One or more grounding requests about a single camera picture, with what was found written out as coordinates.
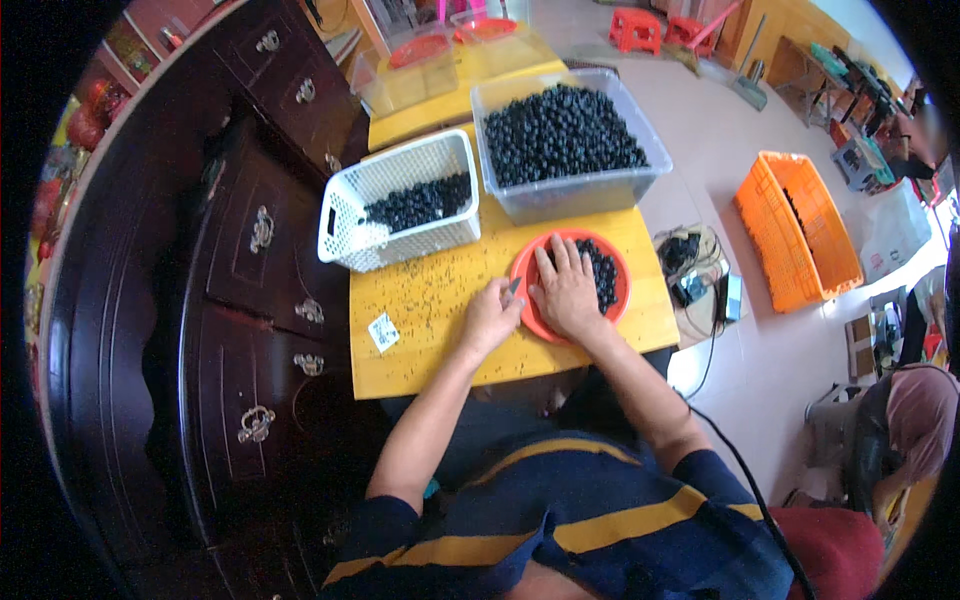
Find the man's left hand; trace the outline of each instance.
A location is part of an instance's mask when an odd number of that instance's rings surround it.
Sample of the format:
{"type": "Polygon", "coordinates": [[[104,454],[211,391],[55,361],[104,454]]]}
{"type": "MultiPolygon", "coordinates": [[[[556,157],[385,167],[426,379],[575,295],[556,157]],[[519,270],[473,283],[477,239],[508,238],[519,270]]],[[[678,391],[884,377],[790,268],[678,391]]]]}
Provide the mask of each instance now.
{"type": "Polygon", "coordinates": [[[526,300],[514,297],[509,288],[508,278],[497,277],[470,300],[461,349],[483,360],[514,332],[526,300]]]}

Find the cabinet drawer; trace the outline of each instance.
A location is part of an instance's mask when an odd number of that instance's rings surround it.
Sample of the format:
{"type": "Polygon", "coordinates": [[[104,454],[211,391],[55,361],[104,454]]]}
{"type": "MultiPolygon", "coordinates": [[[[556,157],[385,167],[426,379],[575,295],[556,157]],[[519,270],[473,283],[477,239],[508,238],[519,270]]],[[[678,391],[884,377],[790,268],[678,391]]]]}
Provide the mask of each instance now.
{"type": "Polygon", "coordinates": [[[252,515],[281,512],[333,453],[317,433],[332,406],[352,401],[349,355],[214,304],[202,309],[200,328],[192,397],[207,477],[199,485],[223,535],[252,515]]]}
{"type": "Polygon", "coordinates": [[[251,85],[275,60],[301,46],[302,33],[276,2],[251,0],[228,16],[213,33],[213,48],[243,85],[251,85]]]}
{"type": "Polygon", "coordinates": [[[290,523],[257,527],[210,550],[233,600],[315,598],[290,523]]]}
{"type": "Polygon", "coordinates": [[[322,193],[291,176],[258,145],[255,132],[231,153],[223,218],[215,235],[207,294],[313,338],[342,331],[348,271],[317,258],[322,193]]]}
{"type": "Polygon", "coordinates": [[[360,105],[323,46],[315,50],[304,41],[291,54],[296,58],[273,65],[251,86],[251,95],[277,128],[331,175],[340,169],[360,105]]]}

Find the red plastic stool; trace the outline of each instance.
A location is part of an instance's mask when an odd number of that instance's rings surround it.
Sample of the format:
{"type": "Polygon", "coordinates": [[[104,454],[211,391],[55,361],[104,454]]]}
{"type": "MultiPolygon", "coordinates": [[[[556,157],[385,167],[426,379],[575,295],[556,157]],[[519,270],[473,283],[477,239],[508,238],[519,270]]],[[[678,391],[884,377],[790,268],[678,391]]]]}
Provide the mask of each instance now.
{"type": "Polygon", "coordinates": [[[660,21],[641,9],[616,9],[610,24],[610,43],[626,54],[645,50],[660,55],[660,21]]]}
{"type": "MultiPolygon", "coordinates": [[[[693,38],[703,30],[704,26],[700,21],[685,16],[675,16],[667,21],[666,36],[663,38],[663,41],[686,46],[686,44],[693,41],[693,38]]],[[[704,37],[704,39],[697,44],[697,47],[693,49],[693,53],[698,57],[709,59],[713,54],[716,37],[717,32],[714,30],[709,36],[704,37]]]]}

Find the red tray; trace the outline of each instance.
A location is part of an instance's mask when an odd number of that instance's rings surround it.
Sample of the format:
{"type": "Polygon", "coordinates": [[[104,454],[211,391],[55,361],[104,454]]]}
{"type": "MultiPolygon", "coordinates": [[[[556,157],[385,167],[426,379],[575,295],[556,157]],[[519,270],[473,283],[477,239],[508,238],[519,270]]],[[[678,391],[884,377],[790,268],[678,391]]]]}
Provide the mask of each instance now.
{"type": "Polygon", "coordinates": [[[398,69],[419,60],[432,59],[450,48],[444,34],[414,37],[390,55],[390,68],[398,69]]]}
{"type": "Polygon", "coordinates": [[[627,261],[623,254],[610,242],[600,237],[592,231],[577,228],[560,228],[548,231],[543,235],[538,235],[523,247],[523,250],[516,256],[514,267],[510,271],[510,279],[523,277],[520,287],[516,290],[516,295],[527,300],[523,312],[520,313],[520,320],[523,324],[547,342],[554,344],[569,344],[569,342],[554,333],[554,331],[543,321],[536,304],[530,299],[527,289],[531,285],[540,285],[540,270],[537,267],[537,259],[534,255],[534,249],[537,247],[550,250],[550,236],[554,233],[560,235],[562,239],[570,238],[576,240],[587,240],[593,238],[593,243],[603,254],[613,257],[613,265],[616,267],[616,279],[613,281],[613,292],[619,298],[619,301],[607,309],[605,317],[614,325],[620,323],[627,306],[630,304],[630,293],[633,283],[630,279],[630,269],[627,268],[627,261]]]}
{"type": "Polygon", "coordinates": [[[516,29],[516,21],[510,19],[476,19],[457,28],[453,38],[463,42],[468,40],[488,41],[511,34],[516,29]]]}

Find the red cushion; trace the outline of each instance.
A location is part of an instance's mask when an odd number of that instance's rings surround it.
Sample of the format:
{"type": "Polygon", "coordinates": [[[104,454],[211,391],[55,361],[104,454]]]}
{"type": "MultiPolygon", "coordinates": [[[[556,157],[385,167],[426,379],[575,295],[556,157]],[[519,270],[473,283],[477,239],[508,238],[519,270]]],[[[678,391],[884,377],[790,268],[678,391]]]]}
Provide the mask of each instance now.
{"type": "MultiPolygon", "coordinates": [[[[883,539],[863,513],[840,508],[771,508],[790,550],[821,598],[861,600],[874,589],[883,539]]],[[[794,581],[788,600],[803,600],[794,581]]]]}

